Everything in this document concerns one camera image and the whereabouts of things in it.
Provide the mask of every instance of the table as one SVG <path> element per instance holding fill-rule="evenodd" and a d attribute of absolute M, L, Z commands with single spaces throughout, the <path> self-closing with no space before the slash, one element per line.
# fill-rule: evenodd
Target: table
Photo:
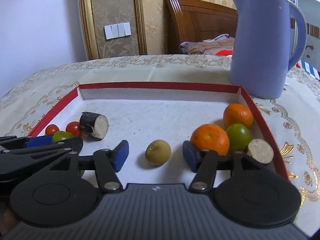
<path fill-rule="evenodd" d="M 230 57 L 132 56 L 92 60 L 39 71 L 0 100 L 0 135 L 26 136 L 79 84 L 126 81 L 228 84 Z M 291 182 L 300 190 L 295 224 L 307 235 L 320 227 L 320 82 L 292 68 L 278 99 L 253 98 L 281 149 Z"/>

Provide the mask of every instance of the green fruit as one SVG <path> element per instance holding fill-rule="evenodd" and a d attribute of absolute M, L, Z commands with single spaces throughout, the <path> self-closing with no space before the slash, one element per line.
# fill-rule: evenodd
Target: green fruit
<path fill-rule="evenodd" d="M 152 165 L 162 165 L 170 159 L 170 145 L 164 140 L 155 140 L 149 144 L 145 157 Z"/>
<path fill-rule="evenodd" d="M 230 153 L 244 151 L 251 141 L 250 132 L 243 124 L 232 124 L 227 128 L 226 132 L 230 141 Z"/>
<path fill-rule="evenodd" d="M 72 137 L 73 137 L 73 135 L 70 132 L 57 131 L 52 136 L 52 142 L 61 141 L 61 140 L 69 139 L 69 138 L 72 138 Z"/>

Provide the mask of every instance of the white tray with red rim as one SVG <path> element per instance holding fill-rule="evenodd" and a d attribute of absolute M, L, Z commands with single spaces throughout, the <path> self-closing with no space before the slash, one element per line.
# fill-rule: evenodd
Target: white tray with red rim
<path fill-rule="evenodd" d="M 254 117 L 251 137 L 262 138 L 272 146 L 275 156 L 271 166 L 288 179 L 265 120 L 248 93 L 239 86 L 177 82 L 83 84 L 64 96 L 29 135 L 44 135 L 51 123 L 65 130 L 69 122 L 79 121 L 85 111 L 103 114 L 109 121 L 107 135 L 101 141 L 84 139 L 80 155 L 113 149 L 127 140 L 129 156 L 117 174 L 124 187 L 127 183 L 184 183 L 189 187 L 195 174 L 183 158 L 182 143 L 202 124 L 214 123 L 224 128 L 223 112 L 231 103 L 250 108 Z M 147 146 L 156 139 L 168 142 L 172 150 L 171 158 L 162 166 L 152 166 L 144 158 Z M 214 186 L 229 177 L 229 171 L 218 171 Z M 94 171 L 86 171 L 83 178 L 97 186 Z"/>

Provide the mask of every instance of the light switch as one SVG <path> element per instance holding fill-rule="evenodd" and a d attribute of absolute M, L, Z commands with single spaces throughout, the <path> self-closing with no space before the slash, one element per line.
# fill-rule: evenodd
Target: light switch
<path fill-rule="evenodd" d="M 117 24 L 111 24 L 111 31 L 112 31 L 112 37 L 118 38 L 119 32 L 118 32 L 118 25 Z"/>
<path fill-rule="evenodd" d="M 111 31 L 111 25 L 106 25 L 103 27 L 104 29 L 104 34 L 106 36 L 106 40 L 112 39 L 112 31 Z"/>
<path fill-rule="evenodd" d="M 119 23 L 118 24 L 118 31 L 119 31 L 119 37 L 125 36 L 125 34 L 124 34 L 124 23 Z"/>
<path fill-rule="evenodd" d="M 131 35 L 130 23 L 124 23 L 125 36 Z"/>

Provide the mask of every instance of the gray floral wallpaper panel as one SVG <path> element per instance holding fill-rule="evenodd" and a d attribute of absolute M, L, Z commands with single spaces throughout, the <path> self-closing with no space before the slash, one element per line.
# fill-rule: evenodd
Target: gray floral wallpaper panel
<path fill-rule="evenodd" d="M 93 17 L 101 58 L 139 55 L 133 0 L 92 0 Z M 131 35 L 106 40 L 105 25 L 130 22 Z"/>

